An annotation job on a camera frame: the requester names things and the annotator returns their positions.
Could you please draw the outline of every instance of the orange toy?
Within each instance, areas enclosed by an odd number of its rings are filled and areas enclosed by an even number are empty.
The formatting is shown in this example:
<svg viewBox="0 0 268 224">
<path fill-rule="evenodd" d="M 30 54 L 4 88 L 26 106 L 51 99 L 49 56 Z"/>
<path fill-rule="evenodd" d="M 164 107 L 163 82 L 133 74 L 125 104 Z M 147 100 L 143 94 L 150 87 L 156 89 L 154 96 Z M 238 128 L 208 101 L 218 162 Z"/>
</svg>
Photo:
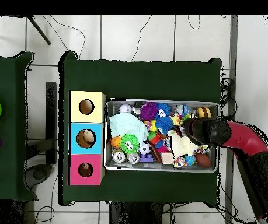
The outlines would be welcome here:
<svg viewBox="0 0 268 224">
<path fill-rule="evenodd" d="M 111 139 L 111 145 L 113 148 L 119 148 L 120 147 L 121 138 L 118 136 Z"/>
</svg>

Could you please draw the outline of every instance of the metal tray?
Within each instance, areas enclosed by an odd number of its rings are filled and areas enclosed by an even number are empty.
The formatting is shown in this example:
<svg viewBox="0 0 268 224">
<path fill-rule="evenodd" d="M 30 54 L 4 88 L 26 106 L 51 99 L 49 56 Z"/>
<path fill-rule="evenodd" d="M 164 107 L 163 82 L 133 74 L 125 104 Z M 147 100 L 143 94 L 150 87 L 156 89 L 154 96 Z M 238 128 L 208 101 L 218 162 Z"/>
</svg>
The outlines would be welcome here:
<svg viewBox="0 0 268 224">
<path fill-rule="evenodd" d="M 212 166 L 210 168 L 203 168 L 196 164 L 192 166 L 186 166 L 179 169 L 176 169 L 172 164 L 162 164 L 158 162 L 153 163 L 137 163 L 131 164 L 129 162 L 116 163 L 112 159 L 112 146 L 110 144 L 110 123 L 109 117 L 119 113 L 119 107 L 122 104 L 134 105 L 136 101 L 141 101 L 142 104 L 148 101 L 152 102 L 164 102 L 173 110 L 176 105 L 184 104 L 193 109 L 198 107 L 208 107 L 211 111 L 211 118 L 220 118 L 220 105 L 217 103 L 211 102 L 197 102 L 197 101 L 171 101 L 171 100 L 142 100 L 142 99 L 115 99 L 110 98 L 106 101 L 105 104 L 105 145 L 104 145 L 104 166 L 108 170 L 137 170 L 137 171 L 152 171 L 152 172 L 177 172 L 177 173 L 213 173 L 218 169 L 218 157 L 220 148 L 219 147 L 210 147 L 211 152 L 207 153 L 208 157 L 211 159 Z"/>
</svg>

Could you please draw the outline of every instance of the dark green tablecloth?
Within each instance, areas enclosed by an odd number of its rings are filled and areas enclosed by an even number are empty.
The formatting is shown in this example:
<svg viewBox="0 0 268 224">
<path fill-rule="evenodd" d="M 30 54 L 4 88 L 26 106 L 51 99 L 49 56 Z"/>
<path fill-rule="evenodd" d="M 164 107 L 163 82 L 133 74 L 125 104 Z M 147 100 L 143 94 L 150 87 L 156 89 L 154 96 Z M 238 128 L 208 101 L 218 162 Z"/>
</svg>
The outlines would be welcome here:
<svg viewBox="0 0 268 224">
<path fill-rule="evenodd" d="M 0 199 L 33 200 L 24 185 L 26 155 L 25 71 L 32 52 L 0 57 Z"/>
<path fill-rule="evenodd" d="M 209 62 L 120 62 L 77 60 L 66 52 L 60 60 L 60 196 L 76 201 L 149 201 L 217 203 L 217 172 L 167 173 L 106 170 L 100 186 L 68 186 L 68 91 L 102 91 L 107 98 L 220 102 L 220 59 Z"/>
</svg>

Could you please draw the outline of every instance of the yellow box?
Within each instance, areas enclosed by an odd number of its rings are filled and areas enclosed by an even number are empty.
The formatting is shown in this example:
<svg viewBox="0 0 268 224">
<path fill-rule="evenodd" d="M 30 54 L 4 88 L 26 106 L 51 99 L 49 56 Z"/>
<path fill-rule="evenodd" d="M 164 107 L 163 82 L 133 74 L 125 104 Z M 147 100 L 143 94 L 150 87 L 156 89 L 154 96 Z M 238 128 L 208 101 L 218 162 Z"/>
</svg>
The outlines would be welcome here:
<svg viewBox="0 0 268 224">
<path fill-rule="evenodd" d="M 72 123 L 103 123 L 106 96 L 102 92 L 71 91 Z"/>
</svg>

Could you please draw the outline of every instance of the hole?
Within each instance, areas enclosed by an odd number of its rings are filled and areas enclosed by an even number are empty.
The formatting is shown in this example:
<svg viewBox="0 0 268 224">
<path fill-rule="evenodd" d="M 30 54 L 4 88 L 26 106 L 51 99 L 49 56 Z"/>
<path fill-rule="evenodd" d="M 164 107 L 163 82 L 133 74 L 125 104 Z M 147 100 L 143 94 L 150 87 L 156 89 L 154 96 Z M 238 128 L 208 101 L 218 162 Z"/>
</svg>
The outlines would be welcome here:
<svg viewBox="0 0 268 224">
<path fill-rule="evenodd" d="M 91 129 L 83 129 L 76 136 L 76 142 L 81 148 L 91 148 L 96 142 L 96 135 Z"/>
<path fill-rule="evenodd" d="M 86 163 L 86 162 L 82 163 L 78 167 L 78 173 L 82 177 L 90 177 L 92 175 L 92 173 L 93 173 L 93 167 L 89 163 Z"/>
<path fill-rule="evenodd" d="M 81 100 L 79 103 L 79 111 L 84 115 L 89 115 L 94 111 L 94 103 L 91 100 Z"/>
</svg>

